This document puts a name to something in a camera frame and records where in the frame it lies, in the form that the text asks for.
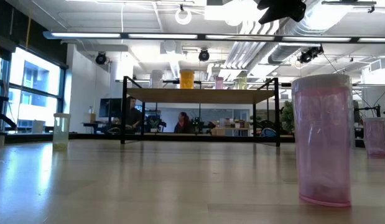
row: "person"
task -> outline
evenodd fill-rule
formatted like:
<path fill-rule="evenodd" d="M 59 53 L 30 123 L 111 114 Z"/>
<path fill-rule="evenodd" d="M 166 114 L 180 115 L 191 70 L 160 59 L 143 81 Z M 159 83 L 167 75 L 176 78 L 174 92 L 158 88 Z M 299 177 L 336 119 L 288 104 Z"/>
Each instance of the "person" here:
<path fill-rule="evenodd" d="M 134 132 L 137 131 L 138 126 L 141 124 L 141 112 L 136 109 L 136 99 L 132 96 L 127 97 L 126 106 L 130 105 L 129 116 L 126 118 L 126 128 L 132 129 Z"/>
<path fill-rule="evenodd" d="M 186 112 L 179 114 L 179 121 L 174 127 L 174 133 L 193 133 L 190 118 Z"/>

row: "orange container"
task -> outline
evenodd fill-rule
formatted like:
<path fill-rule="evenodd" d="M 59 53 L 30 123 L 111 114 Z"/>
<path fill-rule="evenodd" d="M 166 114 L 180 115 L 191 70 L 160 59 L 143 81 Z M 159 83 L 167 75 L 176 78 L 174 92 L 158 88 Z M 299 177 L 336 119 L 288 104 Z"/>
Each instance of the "orange container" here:
<path fill-rule="evenodd" d="M 180 88 L 193 89 L 194 74 L 192 70 L 180 71 Z"/>

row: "wooden floor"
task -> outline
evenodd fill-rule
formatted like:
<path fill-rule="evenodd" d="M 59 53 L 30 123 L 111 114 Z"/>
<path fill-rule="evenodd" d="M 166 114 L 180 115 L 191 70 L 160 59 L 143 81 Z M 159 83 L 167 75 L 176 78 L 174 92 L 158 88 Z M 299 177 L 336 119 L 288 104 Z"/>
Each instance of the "wooden floor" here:
<path fill-rule="evenodd" d="M 0 149 L 0 223 L 385 223 L 385 159 L 353 152 L 351 208 L 298 198 L 293 144 L 71 141 Z"/>

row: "woman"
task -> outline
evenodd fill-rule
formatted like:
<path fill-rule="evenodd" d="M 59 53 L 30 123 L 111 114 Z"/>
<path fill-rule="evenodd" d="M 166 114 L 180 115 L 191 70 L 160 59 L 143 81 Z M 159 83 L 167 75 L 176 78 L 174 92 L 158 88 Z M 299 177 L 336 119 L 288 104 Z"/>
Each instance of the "woman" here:
<path fill-rule="evenodd" d="M 186 112 L 179 114 L 179 121 L 174 127 L 174 133 L 193 133 L 190 118 Z"/>

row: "pink plastic cup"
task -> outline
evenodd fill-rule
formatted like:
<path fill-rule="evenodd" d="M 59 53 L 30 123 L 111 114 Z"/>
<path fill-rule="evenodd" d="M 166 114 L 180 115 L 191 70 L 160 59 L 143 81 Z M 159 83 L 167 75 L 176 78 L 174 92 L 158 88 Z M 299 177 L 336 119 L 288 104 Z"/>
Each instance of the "pink plastic cup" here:
<path fill-rule="evenodd" d="M 347 75 L 314 75 L 292 83 L 300 198 L 351 206 L 352 96 Z"/>
<path fill-rule="evenodd" d="M 385 157 L 384 118 L 364 118 L 364 142 L 369 156 Z"/>

